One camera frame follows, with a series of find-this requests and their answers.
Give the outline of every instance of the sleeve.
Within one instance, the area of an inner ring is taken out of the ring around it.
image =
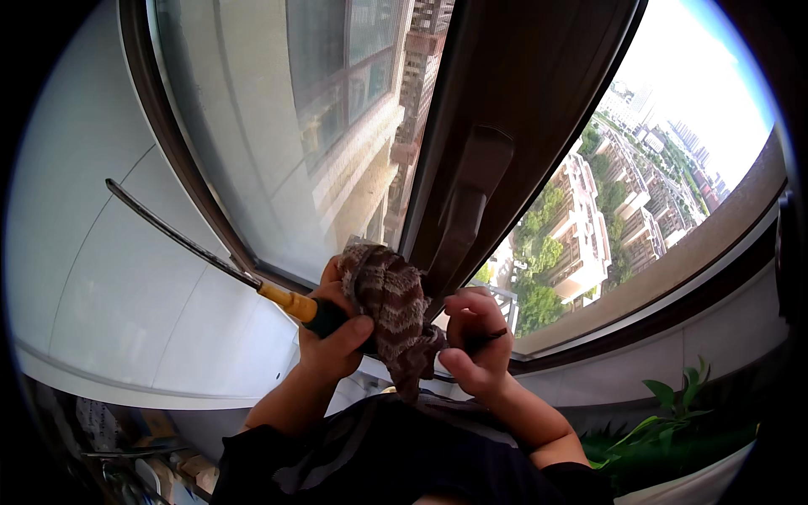
[[[580,463],[548,465],[541,473],[564,495],[569,505],[614,503],[609,479]]]
[[[262,501],[274,498],[273,503],[288,500],[286,494],[269,482],[275,471],[299,457],[302,442],[268,425],[221,441],[225,451],[219,460],[219,480],[211,503],[248,503],[256,496]]]

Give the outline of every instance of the brown striped rag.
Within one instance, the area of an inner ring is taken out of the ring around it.
[[[443,330],[423,320],[430,299],[421,272],[385,246],[354,244],[339,259],[343,294],[356,312],[373,318],[370,339],[402,400],[418,401],[419,379],[434,377],[435,356],[446,347]]]

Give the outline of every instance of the sky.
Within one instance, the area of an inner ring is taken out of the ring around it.
[[[707,171],[733,189],[772,131],[771,92],[735,29],[710,0],[650,0],[615,80],[654,88],[710,152]]]

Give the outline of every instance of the hand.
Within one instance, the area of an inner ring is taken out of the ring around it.
[[[447,339],[449,349],[438,355],[440,363],[452,373],[468,394],[486,398],[501,392],[511,375],[507,366],[511,359],[513,334],[499,306],[484,287],[462,288],[444,299],[449,316]],[[469,356],[466,343],[505,330],[505,334],[486,343]]]
[[[333,301],[352,319],[325,339],[302,326],[299,332],[301,361],[298,366],[307,377],[323,386],[336,385],[340,379],[356,371],[362,361],[362,353],[356,349],[373,332],[373,320],[368,316],[355,317],[351,302],[343,295],[338,261],[339,256],[331,258],[322,272],[320,287],[309,296]]]

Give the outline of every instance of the window handle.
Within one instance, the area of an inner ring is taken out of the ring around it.
[[[510,166],[513,138],[500,128],[476,124],[466,139],[451,195],[440,215],[443,237],[423,280],[424,292],[443,294],[477,238],[488,200]]]

